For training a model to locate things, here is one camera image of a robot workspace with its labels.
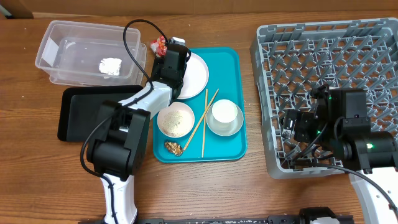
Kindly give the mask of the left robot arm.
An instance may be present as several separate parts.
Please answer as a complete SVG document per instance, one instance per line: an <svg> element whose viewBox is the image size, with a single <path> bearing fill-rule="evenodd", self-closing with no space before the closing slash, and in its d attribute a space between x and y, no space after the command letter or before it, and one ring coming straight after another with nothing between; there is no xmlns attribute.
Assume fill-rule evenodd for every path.
<svg viewBox="0 0 398 224"><path fill-rule="evenodd" d="M106 101L98 124L80 151L82 168L99 177L104 187L106 214L102 223L134 223L134 174L146 151L150 120L180 95L191 51L170 41L165 56L156 57L151 78L132 97Z"/></svg>

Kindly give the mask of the white napkin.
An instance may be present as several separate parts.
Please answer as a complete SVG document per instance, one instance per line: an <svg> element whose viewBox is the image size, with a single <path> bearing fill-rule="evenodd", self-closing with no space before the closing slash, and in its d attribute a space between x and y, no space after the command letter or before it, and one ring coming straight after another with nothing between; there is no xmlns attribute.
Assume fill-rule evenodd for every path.
<svg viewBox="0 0 398 224"><path fill-rule="evenodd" d="M106 75L119 76L121 62L120 58L103 58L99 63L99 71Z"/></svg>

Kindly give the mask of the white cup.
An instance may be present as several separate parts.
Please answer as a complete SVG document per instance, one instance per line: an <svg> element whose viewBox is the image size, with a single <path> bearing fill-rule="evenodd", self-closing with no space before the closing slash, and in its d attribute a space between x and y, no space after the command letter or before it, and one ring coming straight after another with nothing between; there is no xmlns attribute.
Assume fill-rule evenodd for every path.
<svg viewBox="0 0 398 224"><path fill-rule="evenodd" d="M221 123L230 123L238 115L237 106L230 100L218 100L211 109L214 119Z"/></svg>

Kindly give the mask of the red snack wrapper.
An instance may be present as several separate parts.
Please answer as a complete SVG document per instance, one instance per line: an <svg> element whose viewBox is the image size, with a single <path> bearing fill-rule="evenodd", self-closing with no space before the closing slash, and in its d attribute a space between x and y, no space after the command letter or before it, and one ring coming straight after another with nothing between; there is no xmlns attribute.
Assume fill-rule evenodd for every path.
<svg viewBox="0 0 398 224"><path fill-rule="evenodd" d="M167 51L166 39L164 36L159 36L150 43L150 48L157 57L164 57Z"/></svg>

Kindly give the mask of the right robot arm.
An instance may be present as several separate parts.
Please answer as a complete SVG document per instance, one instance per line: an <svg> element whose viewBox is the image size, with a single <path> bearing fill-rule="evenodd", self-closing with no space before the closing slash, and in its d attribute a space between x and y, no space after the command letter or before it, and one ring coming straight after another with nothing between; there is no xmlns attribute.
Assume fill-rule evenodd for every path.
<svg viewBox="0 0 398 224"><path fill-rule="evenodd" d="M366 223L397 223L397 142L388 131L371 130L366 91L322 85L310 96L314 111L289 109L280 118L283 138L307 144L293 165L343 171Z"/></svg>

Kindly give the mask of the small white rice bowl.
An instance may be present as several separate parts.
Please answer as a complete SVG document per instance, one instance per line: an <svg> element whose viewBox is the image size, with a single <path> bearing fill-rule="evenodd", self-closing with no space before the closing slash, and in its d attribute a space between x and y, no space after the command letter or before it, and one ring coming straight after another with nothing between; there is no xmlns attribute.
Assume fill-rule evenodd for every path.
<svg viewBox="0 0 398 224"><path fill-rule="evenodd" d="M193 128L195 115L192 109L181 102L174 102L159 111L157 125L160 131L171 138L187 135Z"/></svg>

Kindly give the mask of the grey-green bowl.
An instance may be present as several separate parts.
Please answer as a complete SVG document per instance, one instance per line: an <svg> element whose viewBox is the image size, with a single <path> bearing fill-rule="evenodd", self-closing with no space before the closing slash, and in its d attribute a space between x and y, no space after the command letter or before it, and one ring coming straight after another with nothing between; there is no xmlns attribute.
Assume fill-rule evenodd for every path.
<svg viewBox="0 0 398 224"><path fill-rule="evenodd" d="M244 123L244 116L238 105L236 105L238 109L238 115L236 119L230 123L221 123L214 119L211 112L212 106L213 105L210 106L210 109L206 114L206 123L212 132L219 136L231 136L241 129Z"/></svg>

